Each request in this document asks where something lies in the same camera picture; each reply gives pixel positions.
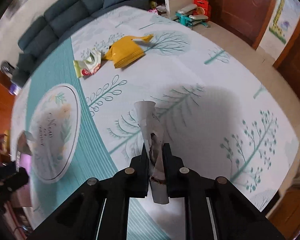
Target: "white wall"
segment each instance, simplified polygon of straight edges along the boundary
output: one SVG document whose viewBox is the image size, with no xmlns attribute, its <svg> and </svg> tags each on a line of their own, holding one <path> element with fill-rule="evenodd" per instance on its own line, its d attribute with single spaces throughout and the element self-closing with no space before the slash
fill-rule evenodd
<svg viewBox="0 0 300 240">
<path fill-rule="evenodd" d="M 284 47 L 287 45 L 289 39 L 291 38 L 297 23 L 300 19 L 300 2 L 298 0 L 285 0 L 281 16 L 278 20 L 278 26 L 281 27 L 283 22 L 288 22 L 289 27 L 287 30 L 283 31 L 286 43 L 283 43 L 279 38 L 277 38 L 273 33 L 269 31 L 269 27 L 273 24 L 273 19 L 277 13 L 280 0 L 276 1 L 273 14 L 271 16 L 270 22 L 266 29 L 265 34 L 257 48 L 257 51 L 261 54 L 267 54 L 268 58 L 272 63 L 280 56 Z"/>
<path fill-rule="evenodd" d="M 56 1 L 28 0 L 11 19 L 8 19 L 5 14 L 2 16 L 0 20 L 0 63 L 7 60 L 12 65 L 16 65 L 21 52 L 17 44 L 18 39 L 34 20 Z"/>
</svg>

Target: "sofa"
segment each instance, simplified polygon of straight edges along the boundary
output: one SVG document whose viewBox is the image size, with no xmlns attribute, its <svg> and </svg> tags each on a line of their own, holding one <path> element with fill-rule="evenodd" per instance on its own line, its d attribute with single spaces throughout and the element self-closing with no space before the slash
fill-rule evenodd
<svg viewBox="0 0 300 240">
<path fill-rule="evenodd" d="M 123 5 L 149 9 L 148 0 L 58 0 L 18 41 L 23 51 L 11 81 L 23 87 L 42 61 L 64 40 L 99 16 Z"/>
</svg>

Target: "yellow plastic package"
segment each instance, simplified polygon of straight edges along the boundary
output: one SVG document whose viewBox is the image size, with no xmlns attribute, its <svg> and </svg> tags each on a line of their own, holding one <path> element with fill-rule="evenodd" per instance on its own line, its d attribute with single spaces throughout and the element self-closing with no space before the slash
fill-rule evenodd
<svg viewBox="0 0 300 240">
<path fill-rule="evenodd" d="M 102 59 L 112 60 L 114 68 L 122 68 L 143 56 L 145 53 L 133 40 L 140 39 L 149 42 L 153 35 L 144 37 L 124 36 L 110 47 Z"/>
</svg>

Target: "teal stripe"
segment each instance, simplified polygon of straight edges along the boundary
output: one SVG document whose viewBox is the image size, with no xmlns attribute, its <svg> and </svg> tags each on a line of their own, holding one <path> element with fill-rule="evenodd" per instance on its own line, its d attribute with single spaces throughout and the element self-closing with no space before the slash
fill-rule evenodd
<svg viewBox="0 0 300 240">
<path fill-rule="evenodd" d="M 35 107 L 43 95 L 55 85 L 61 83 L 73 85 L 79 94 L 81 104 L 78 143 L 66 174 L 53 184 L 44 184 L 33 172 L 31 174 L 40 207 L 46 217 L 88 178 L 107 179 L 118 171 L 91 117 L 80 81 L 74 71 L 73 59 L 71 39 L 69 38 L 49 55 L 31 77 L 26 113 L 27 130 L 29 130 Z M 138 240 L 169 239 L 136 199 L 130 201 L 127 235 L 128 239 Z"/>
</svg>

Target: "wall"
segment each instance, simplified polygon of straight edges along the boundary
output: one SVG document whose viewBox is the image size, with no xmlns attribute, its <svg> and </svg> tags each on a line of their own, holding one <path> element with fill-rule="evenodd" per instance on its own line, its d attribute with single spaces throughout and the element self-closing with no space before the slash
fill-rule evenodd
<svg viewBox="0 0 300 240">
<path fill-rule="evenodd" d="M 274 63 L 291 38 L 299 18 L 300 2 L 298 0 L 277 0 L 257 52 L 265 54 L 269 61 Z"/>
<path fill-rule="evenodd" d="M 18 39 L 26 29 L 44 11 L 57 0 L 28 0 L 22 7 L 8 19 L 4 14 L 0 20 L 0 63 L 7 60 L 12 65 L 18 62 L 21 49 Z"/>
</svg>

